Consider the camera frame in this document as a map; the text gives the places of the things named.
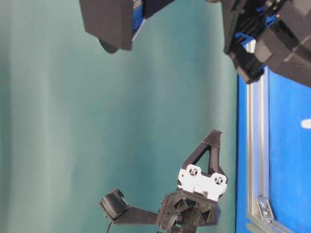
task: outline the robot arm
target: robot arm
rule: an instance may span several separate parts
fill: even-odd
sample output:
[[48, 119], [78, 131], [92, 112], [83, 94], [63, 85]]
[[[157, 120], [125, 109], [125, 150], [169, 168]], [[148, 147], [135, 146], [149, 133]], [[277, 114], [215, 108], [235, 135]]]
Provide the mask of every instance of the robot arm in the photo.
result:
[[[212, 131], [184, 162], [178, 189], [165, 195], [158, 214], [128, 205], [118, 189], [104, 196], [99, 206], [110, 223], [158, 225], [173, 233], [195, 233], [198, 226], [216, 225], [220, 216], [218, 199], [227, 187], [227, 177], [219, 166], [220, 134]], [[206, 151], [210, 159], [208, 172], [204, 173], [195, 164]]]
[[[144, 19], [174, 0], [80, 0], [85, 29], [103, 48], [131, 50]], [[256, 82], [263, 66], [311, 87], [311, 1], [207, 0], [222, 5], [224, 53], [246, 83]], [[243, 48], [256, 40], [254, 53]]]

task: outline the screw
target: screw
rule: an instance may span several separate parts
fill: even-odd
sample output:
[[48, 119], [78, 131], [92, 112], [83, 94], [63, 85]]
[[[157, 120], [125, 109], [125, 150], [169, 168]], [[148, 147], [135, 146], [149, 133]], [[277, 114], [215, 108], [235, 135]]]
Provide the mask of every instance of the screw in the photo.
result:
[[260, 206], [261, 206], [262, 208], [266, 208], [266, 203], [261, 202], [261, 203], [260, 203]]
[[216, 178], [215, 178], [215, 183], [218, 184], [218, 185], [220, 185], [220, 184], [223, 183], [223, 179], [222, 179], [221, 177], [216, 177]]

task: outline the metal bracket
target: metal bracket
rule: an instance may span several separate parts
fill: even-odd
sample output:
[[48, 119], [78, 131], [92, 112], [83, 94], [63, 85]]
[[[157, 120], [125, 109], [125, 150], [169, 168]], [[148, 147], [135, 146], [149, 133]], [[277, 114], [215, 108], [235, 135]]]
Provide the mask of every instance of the metal bracket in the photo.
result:
[[269, 199], [266, 197], [256, 198], [258, 212], [260, 213], [261, 220], [272, 221], [274, 220], [274, 215], [271, 210]]

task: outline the teal backdrop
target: teal backdrop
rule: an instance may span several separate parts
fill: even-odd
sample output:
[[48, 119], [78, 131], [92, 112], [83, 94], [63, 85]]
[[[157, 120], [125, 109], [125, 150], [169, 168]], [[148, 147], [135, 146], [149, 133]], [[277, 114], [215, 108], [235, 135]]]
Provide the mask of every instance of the teal backdrop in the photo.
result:
[[1, 233], [102, 233], [97, 202], [116, 187], [156, 211], [212, 129], [229, 185], [219, 225], [198, 232], [235, 231], [237, 75], [220, 5], [177, 0], [115, 55], [85, 33], [78, 0], [2, 0], [0, 35]]

